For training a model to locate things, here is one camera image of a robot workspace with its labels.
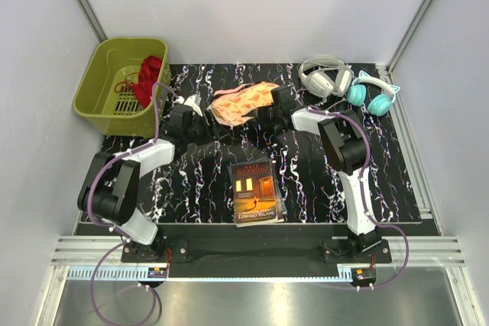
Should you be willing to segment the pink patterned mesh laundry bag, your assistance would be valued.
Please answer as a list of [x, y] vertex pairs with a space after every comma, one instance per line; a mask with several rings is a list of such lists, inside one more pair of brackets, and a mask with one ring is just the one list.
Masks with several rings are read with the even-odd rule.
[[222, 89], [214, 93], [209, 110], [221, 125], [237, 127], [252, 119], [253, 111], [272, 104], [272, 82], [246, 83], [233, 89]]

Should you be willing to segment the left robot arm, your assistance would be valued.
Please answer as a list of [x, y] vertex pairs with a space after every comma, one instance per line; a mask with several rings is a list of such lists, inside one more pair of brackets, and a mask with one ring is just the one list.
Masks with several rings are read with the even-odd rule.
[[125, 249], [137, 249], [150, 262], [160, 260], [169, 250], [163, 230], [137, 208], [140, 178], [181, 158], [190, 144], [209, 144], [226, 133], [209, 109], [199, 115], [188, 105], [177, 105], [162, 137], [125, 152], [98, 152], [92, 158], [78, 209], [93, 224], [118, 233]]

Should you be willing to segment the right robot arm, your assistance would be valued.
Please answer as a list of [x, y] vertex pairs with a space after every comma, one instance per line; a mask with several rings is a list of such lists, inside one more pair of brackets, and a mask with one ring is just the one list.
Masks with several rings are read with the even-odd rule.
[[347, 209], [348, 238], [331, 253], [356, 262], [374, 261], [382, 238], [371, 204], [368, 170], [371, 148], [366, 133], [352, 110], [330, 112], [316, 106], [301, 106], [287, 86], [270, 91], [270, 105], [246, 115], [263, 128], [294, 130], [319, 136], [327, 164], [342, 183]]

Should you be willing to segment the red bra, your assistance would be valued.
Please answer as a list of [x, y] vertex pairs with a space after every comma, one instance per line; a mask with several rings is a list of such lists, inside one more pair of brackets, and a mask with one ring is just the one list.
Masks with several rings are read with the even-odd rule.
[[146, 108], [151, 102], [152, 88], [157, 82], [163, 60], [156, 56], [149, 56], [143, 60], [137, 72], [129, 73], [114, 87], [114, 92], [132, 92], [138, 103]]

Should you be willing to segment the white grey headphones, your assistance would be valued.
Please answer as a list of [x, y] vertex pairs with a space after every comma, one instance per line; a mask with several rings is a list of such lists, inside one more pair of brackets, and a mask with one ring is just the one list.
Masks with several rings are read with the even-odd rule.
[[345, 101], [354, 76], [351, 67], [334, 56], [311, 57], [300, 64], [298, 73], [310, 94], [323, 99], [339, 98], [329, 108]]

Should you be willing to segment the olive green plastic basket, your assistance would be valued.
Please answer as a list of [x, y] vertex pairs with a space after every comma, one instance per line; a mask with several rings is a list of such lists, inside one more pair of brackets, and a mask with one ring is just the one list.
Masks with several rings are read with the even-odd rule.
[[133, 93], [142, 66], [154, 56], [160, 61], [155, 80], [170, 84], [168, 49], [149, 37], [116, 37], [102, 42], [92, 55], [73, 99], [73, 110], [104, 135], [154, 136], [154, 104], [147, 106]]

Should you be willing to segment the orange paperback book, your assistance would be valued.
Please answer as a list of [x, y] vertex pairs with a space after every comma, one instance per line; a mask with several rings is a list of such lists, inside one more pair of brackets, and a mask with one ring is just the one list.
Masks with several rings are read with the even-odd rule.
[[285, 221], [287, 208], [272, 160], [236, 163], [228, 168], [228, 174], [232, 183], [234, 220], [237, 227]]

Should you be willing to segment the teal cat-ear headphones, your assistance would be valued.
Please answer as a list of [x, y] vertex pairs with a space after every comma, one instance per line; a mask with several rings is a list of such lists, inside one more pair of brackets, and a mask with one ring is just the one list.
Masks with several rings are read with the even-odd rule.
[[366, 106], [370, 115], [384, 116], [397, 99], [400, 87], [369, 75], [364, 70], [353, 79], [347, 91], [347, 102], [353, 106]]

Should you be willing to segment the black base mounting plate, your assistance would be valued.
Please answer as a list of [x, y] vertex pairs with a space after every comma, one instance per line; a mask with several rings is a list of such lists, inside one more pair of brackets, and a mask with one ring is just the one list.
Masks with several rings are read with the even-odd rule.
[[169, 254], [156, 262], [148, 254], [122, 250], [125, 263], [156, 265], [170, 262], [177, 278], [326, 278], [337, 276], [338, 265], [392, 264], [387, 240], [375, 250], [374, 261], [336, 257], [348, 238], [343, 224], [262, 224], [238, 228], [233, 224], [162, 224]]

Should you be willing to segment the aluminium frame rail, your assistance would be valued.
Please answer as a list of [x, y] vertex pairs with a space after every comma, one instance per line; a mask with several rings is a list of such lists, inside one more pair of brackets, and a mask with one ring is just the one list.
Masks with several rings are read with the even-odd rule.
[[458, 241], [387, 238], [377, 281], [351, 286], [355, 264], [327, 263], [323, 229], [284, 236], [225, 228], [172, 236], [168, 276], [145, 291], [148, 265], [124, 264], [116, 237], [59, 240], [48, 325], [482, 325]]

